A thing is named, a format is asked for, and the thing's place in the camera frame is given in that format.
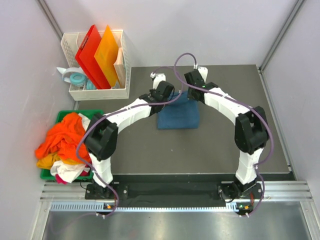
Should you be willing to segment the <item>blue t-shirt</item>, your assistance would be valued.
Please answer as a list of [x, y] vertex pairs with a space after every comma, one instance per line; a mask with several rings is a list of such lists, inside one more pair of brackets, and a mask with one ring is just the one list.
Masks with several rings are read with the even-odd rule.
[[188, 99], [187, 91], [157, 114], [158, 130], [197, 129], [199, 124], [198, 103]]

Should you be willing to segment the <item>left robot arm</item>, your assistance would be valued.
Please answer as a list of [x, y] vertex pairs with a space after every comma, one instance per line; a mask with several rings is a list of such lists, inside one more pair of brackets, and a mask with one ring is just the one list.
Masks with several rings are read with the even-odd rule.
[[84, 145], [91, 159], [96, 192], [102, 198], [109, 198], [114, 191], [111, 184], [111, 156], [117, 147], [118, 134], [135, 122], [159, 113], [173, 91], [174, 86], [162, 80], [156, 88], [139, 96], [131, 104], [117, 111], [104, 115], [97, 113], [92, 117], [85, 133]]

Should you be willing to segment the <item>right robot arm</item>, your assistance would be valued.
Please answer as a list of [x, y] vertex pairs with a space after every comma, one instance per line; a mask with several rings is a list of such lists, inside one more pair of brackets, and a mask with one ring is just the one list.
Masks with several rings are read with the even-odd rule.
[[239, 149], [233, 192], [245, 198], [252, 191], [260, 156], [270, 137], [270, 129], [262, 107], [251, 107], [225, 93], [213, 82], [206, 82], [208, 70], [194, 69], [184, 75], [188, 98], [212, 107], [234, 124], [234, 142]]

